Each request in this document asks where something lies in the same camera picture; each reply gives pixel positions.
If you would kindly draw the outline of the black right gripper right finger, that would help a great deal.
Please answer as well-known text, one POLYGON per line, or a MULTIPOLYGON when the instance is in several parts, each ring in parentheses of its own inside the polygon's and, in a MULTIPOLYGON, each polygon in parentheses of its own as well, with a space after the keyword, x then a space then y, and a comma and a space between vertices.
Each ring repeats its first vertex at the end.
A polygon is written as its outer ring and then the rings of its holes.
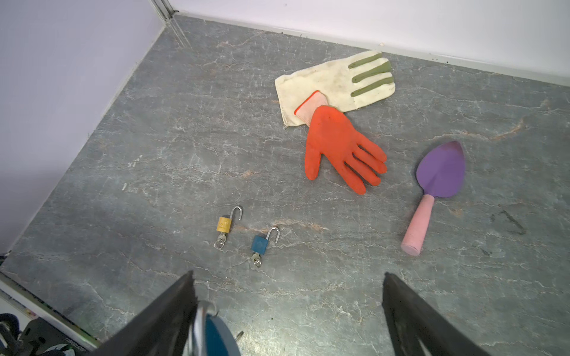
POLYGON ((487 355, 397 275, 384 274, 382 307, 396 355, 487 355))

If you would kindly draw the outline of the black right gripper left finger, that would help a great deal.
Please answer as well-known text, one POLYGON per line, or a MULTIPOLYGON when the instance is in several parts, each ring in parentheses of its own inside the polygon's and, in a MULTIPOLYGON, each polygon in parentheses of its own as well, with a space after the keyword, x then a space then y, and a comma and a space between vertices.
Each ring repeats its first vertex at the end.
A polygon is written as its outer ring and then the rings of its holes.
POLYGON ((91 355, 182 355, 196 316, 191 271, 184 274, 91 355))

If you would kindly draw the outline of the silver key for small padlock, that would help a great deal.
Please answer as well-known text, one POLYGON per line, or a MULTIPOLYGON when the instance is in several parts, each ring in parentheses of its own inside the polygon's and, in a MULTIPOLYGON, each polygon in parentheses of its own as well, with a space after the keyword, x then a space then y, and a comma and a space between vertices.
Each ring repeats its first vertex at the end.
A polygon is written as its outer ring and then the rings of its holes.
POLYGON ((257 268, 260 268, 262 266, 262 259, 261 259, 261 255, 259 253, 253 253, 251 256, 251 261, 253 263, 253 265, 257 268))

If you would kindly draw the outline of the brass padlock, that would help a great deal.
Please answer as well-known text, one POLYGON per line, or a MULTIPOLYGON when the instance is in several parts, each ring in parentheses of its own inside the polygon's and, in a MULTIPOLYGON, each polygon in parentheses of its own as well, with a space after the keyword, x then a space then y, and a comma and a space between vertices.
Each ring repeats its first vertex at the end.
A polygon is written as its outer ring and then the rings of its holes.
POLYGON ((242 216, 243 208, 241 206, 234 207, 229 215, 224 215, 219 218, 216 231, 221 234, 228 234, 231 230, 234 218, 237 217, 239 220, 241 220, 242 216))

